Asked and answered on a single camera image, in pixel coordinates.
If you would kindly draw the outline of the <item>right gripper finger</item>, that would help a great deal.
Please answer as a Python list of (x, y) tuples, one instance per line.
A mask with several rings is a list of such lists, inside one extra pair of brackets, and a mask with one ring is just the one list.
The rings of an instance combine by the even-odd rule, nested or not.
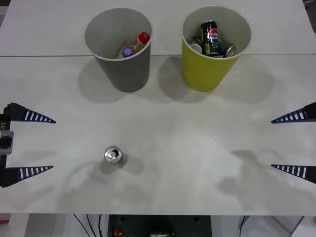
[(316, 184), (316, 166), (271, 164), (271, 167)]
[(287, 113), (271, 121), (272, 124), (291, 122), (315, 122), (316, 102), (306, 105), (298, 110)]

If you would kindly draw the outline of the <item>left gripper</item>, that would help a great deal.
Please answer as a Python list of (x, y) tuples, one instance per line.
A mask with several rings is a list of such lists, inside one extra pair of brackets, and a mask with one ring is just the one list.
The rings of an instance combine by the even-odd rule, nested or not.
[(53, 168), (53, 166), (5, 168), (7, 155), (11, 154), (10, 120), (56, 123), (55, 120), (17, 103), (8, 104), (8, 109), (5, 108), (0, 115), (0, 169), (3, 170), (0, 179), (1, 188), (12, 186)]

